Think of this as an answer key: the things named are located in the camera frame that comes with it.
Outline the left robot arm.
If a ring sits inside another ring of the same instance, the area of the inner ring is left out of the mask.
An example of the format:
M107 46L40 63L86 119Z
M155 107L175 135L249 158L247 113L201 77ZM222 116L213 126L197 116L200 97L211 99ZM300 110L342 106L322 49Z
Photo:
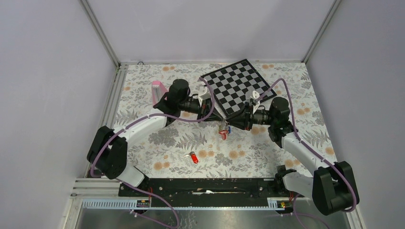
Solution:
M136 196L146 194L146 176L128 162L128 150L176 120L190 122L181 118L182 111L197 114L196 123L213 118L214 91L205 79L200 80L205 85L200 87L197 98L190 95L189 83L184 79L174 80L168 89L162 82L153 81L151 89L154 106L146 115L124 127L111 129L105 125L98 129L87 155L91 164L90 175L96 177L97 169L108 179L128 183Z

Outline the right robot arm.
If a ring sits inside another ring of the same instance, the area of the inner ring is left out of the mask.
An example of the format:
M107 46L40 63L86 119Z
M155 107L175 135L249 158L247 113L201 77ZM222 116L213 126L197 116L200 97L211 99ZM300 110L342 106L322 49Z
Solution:
M359 204L359 194L352 167L346 161L329 162L301 138L290 116L288 100L276 97L269 109L254 110L251 102L227 118L233 127L250 130L253 125L267 125L270 139L292 154L310 172L305 176L288 169L278 172L275 193L285 197L290 192L310 198L318 211L327 216L338 211L350 212Z

